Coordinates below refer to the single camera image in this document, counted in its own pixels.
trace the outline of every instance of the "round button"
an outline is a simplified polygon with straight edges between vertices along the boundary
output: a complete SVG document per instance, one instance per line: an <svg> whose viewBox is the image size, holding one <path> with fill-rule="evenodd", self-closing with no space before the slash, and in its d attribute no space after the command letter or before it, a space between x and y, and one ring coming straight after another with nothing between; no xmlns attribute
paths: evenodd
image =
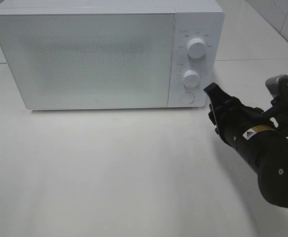
<svg viewBox="0 0 288 237"><path fill-rule="evenodd" d="M190 105L194 102L194 94L191 92L184 93L180 96L180 101L182 104Z"/></svg>
<svg viewBox="0 0 288 237"><path fill-rule="evenodd" d="M188 70L182 75L182 83L185 87L196 87L200 84L200 74L195 70Z"/></svg>
<svg viewBox="0 0 288 237"><path fill-rule="evenodd" d="M201 58L206 52L206 43L201 38L193 38L187 43L187 51L191 58Z"/></svg>

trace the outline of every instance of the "white knob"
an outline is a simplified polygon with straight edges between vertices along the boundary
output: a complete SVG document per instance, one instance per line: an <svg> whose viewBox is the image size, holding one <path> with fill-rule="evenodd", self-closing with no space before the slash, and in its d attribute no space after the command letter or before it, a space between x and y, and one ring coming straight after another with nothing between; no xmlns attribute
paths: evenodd
<svg viewBox="0 0 288 237"><path fill-rule="evenodd" d="M191 58L201 58L206 52L206 43L201 38L193 38L187 43L187 51Z"/></svg>
<svg viewBox="0 0 288 237"><path fill-rule="evenodd" d="M186 87L196 87L200 84L200 74L195 70L188 70L182 75L182 83Z"/></svg>

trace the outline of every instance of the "frosted glass panel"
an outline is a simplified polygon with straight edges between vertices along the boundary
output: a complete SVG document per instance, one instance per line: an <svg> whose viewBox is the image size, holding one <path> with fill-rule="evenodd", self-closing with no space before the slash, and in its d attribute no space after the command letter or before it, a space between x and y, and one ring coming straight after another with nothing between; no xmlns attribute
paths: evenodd
<svg viewBox="0 0 288 237"><path fill-rule="evenodd" d="M166 107L174 14L0 16L30 109Z"/></svg>

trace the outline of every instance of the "control panel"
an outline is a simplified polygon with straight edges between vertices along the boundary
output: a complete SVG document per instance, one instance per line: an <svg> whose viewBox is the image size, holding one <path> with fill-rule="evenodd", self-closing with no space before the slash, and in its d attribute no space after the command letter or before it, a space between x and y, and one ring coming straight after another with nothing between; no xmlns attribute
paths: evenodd
<svg viewBox="0 0 288 237"><path fill-rule="evenodd" d="M223 20L223 12L176 13L168 107L205 105Z"/></svg>

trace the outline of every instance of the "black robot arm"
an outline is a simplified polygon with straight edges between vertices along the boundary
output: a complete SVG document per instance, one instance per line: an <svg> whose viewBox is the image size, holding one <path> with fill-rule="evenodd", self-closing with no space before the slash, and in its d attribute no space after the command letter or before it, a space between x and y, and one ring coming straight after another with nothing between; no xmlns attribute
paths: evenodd
<svg viewBox="0 0 288 237"><path fill-rule="evenodd" d="M208 115L220 138L257 173L263 197L288 208L288 76L270 78L266 86L273 100L263 111L243 105L212 83L204 89L211 101Z"/></svg>

